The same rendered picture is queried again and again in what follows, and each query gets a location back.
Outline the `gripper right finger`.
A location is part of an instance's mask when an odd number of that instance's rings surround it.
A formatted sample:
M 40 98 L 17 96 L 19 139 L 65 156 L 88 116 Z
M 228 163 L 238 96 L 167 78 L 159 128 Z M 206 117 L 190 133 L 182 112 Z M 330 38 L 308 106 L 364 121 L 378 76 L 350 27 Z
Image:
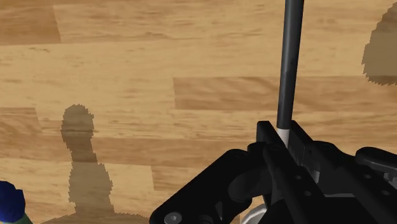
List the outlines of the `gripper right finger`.
M 291 122 L 289 152 L 313 174 L 332 224 L 397 224 L 397 154 L 362 147 L 348 155 Z

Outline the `black pen with white tip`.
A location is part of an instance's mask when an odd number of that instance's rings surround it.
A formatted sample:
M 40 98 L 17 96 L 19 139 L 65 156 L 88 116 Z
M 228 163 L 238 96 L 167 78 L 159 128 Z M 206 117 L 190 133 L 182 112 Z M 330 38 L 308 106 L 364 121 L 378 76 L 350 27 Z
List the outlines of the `black pen with white tip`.
M 282 36 L 281 75 L 277 107 L 277 133 L 287 146 L 293 114 L 296 73 L 305 0 L 285 0 Z

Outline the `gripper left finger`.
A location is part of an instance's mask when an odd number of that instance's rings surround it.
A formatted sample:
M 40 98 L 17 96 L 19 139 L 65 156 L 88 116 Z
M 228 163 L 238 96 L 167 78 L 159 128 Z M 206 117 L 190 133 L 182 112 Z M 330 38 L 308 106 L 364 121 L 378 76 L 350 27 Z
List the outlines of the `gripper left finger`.
M 259 224 L 298 224 L 276 188 L 263 147 L 283 142 L 268 121 L 256 126 L 256 142 L 225 152 L 156 208 L 149 224 L 231 224 L 252 199 L 263 197 L 267 212 Z

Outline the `green bottle with blue cap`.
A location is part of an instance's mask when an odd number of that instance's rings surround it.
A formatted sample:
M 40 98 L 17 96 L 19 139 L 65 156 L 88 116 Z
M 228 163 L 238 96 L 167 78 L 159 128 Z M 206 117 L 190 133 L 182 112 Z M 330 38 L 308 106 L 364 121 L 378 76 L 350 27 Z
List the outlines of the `green bottle with blue cap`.
M 33 224 L 25 212 L 25 197 L 8 181 L 0 181 L 0 224 Z

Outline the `white round dish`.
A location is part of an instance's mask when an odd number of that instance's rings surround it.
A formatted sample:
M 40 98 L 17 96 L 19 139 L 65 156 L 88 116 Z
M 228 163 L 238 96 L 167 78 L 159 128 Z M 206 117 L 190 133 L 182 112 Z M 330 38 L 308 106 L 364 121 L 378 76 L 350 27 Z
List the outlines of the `white round dish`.
M 243 217 L 240 224 L 259 224 L 263 215 L 267 212 L 267 207 L 265 204 L 260 204 L 259 206 L 250 210 L 250 212 Z

